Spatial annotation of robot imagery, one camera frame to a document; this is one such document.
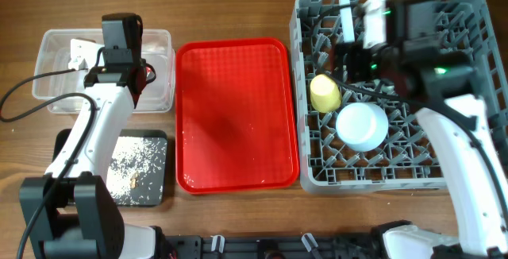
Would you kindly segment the white tissue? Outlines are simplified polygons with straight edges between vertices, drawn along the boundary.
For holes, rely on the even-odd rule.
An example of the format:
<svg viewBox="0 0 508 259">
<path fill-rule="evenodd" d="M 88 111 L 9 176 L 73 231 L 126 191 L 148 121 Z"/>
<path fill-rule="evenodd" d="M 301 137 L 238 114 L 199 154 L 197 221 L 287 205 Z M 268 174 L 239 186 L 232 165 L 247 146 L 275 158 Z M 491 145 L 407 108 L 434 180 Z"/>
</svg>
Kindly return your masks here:
<svg viewBox="0 0 508 259">
<path fill-rule="evenodd" d="M 96 64 L 98 50 L 102 48 L 102 44 L 81 39 L 71 39 L 70 57 L 68 63 L 69 69 L 89 69 L 93 66 L 102 66 L 104 64 L 103 56 L 100 56 L 98 64 Z"/>
</svg>

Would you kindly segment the yellow plastic cup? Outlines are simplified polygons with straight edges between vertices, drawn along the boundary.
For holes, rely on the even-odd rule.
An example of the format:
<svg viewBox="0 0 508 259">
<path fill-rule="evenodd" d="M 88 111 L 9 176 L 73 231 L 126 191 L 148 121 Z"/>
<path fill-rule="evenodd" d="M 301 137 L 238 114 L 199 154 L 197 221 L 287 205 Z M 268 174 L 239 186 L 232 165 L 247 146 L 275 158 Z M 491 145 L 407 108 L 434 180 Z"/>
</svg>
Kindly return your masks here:
<svg viewBox="0 0 508 259">
<path fill-rule="evenodd" d="M 316 111 L 332 112 L 341 106 L 341 92 L 330 77 L 325 74 L 316 75 L 310 82 L 310 101 Z"/>
</svg>

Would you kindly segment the light blue plate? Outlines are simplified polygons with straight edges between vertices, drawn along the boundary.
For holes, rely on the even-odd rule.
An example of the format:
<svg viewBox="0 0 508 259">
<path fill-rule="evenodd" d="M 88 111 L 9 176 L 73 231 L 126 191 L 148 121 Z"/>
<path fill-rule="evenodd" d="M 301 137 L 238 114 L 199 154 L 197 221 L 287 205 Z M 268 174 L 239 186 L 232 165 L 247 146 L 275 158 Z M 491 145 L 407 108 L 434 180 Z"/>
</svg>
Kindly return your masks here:
<svg viewBox="0 0 508 259">
<path fill-rule="evenodd" d="M 341 16 L 341 28 L 344 43 L 351 43 L 355 41 L 354 26 L 352 20 L 352 7 L 350 0 L 339 0 Z"/>
</svg>

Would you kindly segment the light blue bowl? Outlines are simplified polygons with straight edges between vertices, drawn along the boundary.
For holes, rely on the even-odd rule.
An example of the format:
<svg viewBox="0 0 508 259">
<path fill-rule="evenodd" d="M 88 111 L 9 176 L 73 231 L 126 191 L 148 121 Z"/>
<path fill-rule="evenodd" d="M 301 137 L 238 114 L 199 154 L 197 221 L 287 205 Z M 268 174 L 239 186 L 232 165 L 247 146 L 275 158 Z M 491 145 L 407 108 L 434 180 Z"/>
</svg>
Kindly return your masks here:
<svg viewBox="0 0 508 259">
<path fill-rule="evenodd" d="M 367 152 L 381 145 L 388 134 L 388 117 L 378 105 L 355 102 L 346 105 L 336 120 L 337 136 L 352 150 Z"/>
</svg>

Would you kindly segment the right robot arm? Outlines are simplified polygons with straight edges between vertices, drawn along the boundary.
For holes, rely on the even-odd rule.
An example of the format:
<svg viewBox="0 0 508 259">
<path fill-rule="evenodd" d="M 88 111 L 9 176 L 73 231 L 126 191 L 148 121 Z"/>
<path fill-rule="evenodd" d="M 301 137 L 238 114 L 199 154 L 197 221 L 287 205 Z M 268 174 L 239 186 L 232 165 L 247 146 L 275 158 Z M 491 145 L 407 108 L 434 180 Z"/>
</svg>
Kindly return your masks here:
<svg viewBox="0 0 508 259">
<path fill-rule="evenodd" d="M 358 42 L 334 50 L 333 76 L 353 82 L 389 79 L 394 99 L 416 108 L 452 198 L 458 235 L 447 238 L 409 222 L 372 234 L 385 258 L 505 258 L 507 182 L 487 126 L 477 71 L 462 52 L 442 53 L 433 41 Z"/>
</svg>

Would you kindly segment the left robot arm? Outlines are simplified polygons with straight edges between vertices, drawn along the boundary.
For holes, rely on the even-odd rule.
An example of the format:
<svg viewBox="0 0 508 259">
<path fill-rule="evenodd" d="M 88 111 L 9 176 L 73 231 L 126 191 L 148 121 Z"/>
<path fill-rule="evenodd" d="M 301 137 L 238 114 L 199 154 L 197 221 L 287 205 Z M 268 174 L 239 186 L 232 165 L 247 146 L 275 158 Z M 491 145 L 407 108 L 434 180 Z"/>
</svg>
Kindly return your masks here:
<svg viewBox="0 0 508 259">
<path fill-rule="evenodd" d="M 105 178 L 117 139 L 146 85 L 138 48 L 102 49 L 104 63 L 85 78 L 81 112 L 59 155 L 41 177 L 21 185 L 27 244 L 38 258 L 158 258 L 164 238 L 126 224 Z"/>
</svg>

